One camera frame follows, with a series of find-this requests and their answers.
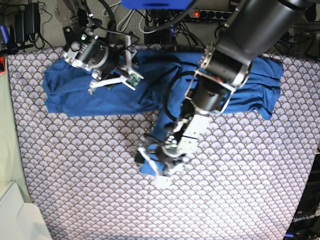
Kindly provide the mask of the black OpenArm box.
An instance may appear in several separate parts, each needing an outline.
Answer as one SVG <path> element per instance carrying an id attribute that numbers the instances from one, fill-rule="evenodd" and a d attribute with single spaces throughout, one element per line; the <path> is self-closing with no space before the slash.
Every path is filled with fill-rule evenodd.
<path id="1" fill-rule="evenodd" d="M 285 240 L 318 240 L 320 238 L 320 153 L 317 152 L 304 192 Z"/>

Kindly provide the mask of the fan-patterned tablecloth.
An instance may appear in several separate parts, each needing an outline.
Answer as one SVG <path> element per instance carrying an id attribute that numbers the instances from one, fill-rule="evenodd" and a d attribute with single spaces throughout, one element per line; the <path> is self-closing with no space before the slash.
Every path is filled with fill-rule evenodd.
<path id="1" fill-rule="evenodd" d="M 215 115 L 184 172 L 161 189 L 134 148 L 157 114 L 48 113 L 42 83 L 60 55 L 10 55 L 8 74 L 31 201 L 55 240 L 281 240 L 320 141 L 320 65 L 275 55 L 281 95 L 270 120 Z"/>

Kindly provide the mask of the blue long-sleeve T-shirt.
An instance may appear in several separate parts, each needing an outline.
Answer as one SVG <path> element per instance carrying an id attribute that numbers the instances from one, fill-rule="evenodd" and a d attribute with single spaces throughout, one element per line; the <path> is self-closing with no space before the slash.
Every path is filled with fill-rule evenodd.
<path id="1" fill-rule="evenodd" d="M 163 110 L 167 86 L 178 73 L 193 72 L 201 56 L 199 52 L 141 50 L 136 61 L 143 80 L 135 90 L 117 84 L 112 88 L 100 87 L 93 94 L 88 92 L 91 73 L 60 58 L 44 73 L 45 105 L 50 113 L 69 117 L 134 115 L 157 110 L 159 115 L 152 134 L 163 140 L 167 134 L 165 125 L 170 122 Z M 281 94 L 283 73 L 281 62 L 255 58 L 247 82 L 232 95 L 225 112 L 257 111 L 269 120 Z"/>

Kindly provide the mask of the white power strip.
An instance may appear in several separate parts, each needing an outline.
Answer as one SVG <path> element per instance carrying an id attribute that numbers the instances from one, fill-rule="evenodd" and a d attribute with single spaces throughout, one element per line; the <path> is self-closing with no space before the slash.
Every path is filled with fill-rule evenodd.
<path id="1" fill-rule="evenodd" d="M 230 11 L 194 9 L 190 12 L 189 17 L 191 19 L 226 21 L 231 15 Z"/>

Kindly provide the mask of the white plastic bin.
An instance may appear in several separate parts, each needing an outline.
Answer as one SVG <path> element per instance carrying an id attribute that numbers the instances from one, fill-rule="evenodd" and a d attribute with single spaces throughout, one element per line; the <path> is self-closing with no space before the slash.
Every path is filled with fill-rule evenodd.
<path id="1" fill-rule="evenodd" d="M 25 202 L 18 184 L 10 182 L 0 195 L 0 238 L 2 240 L 51 240 L 40 209 Z"/>

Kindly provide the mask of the blue handled clamp left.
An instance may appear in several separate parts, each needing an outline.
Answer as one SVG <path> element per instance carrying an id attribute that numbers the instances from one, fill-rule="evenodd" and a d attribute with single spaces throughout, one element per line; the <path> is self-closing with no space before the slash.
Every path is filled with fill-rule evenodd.
<path id="1" fill-rule="evenodd" d="M 0 51 L 0 55 L 13 55 L 16 54 L 18 50 L 18 45 L 15 40 L 11 40 L 11 35 L 8 32 L 8 29 L 5 25 L 0 26 L 1 34 L 4 39 L 6 49 Z"/>

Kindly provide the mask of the blue box overhead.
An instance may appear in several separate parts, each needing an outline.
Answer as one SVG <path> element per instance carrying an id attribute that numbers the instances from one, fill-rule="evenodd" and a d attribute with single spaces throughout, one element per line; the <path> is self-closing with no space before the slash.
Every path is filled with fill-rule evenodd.
<path id="1" fill-rule="evenodd" d="M 191 0 L 122 0 L 127 9 L 151 10 L 185 10 Z"/>

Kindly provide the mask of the black power adapter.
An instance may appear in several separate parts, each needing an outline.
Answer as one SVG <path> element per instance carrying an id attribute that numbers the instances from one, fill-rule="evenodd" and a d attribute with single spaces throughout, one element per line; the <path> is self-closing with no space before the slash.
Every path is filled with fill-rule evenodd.
<path id="1" fill-rule="evenodd" d="M 14 16 L 15 41 L 24 44 L 31 40 L 36 40 L 36 35 L 40 33 L 40 12 L 39 3 L 30 2 L 25 5 L 23 11 L 19 11 Z"/>

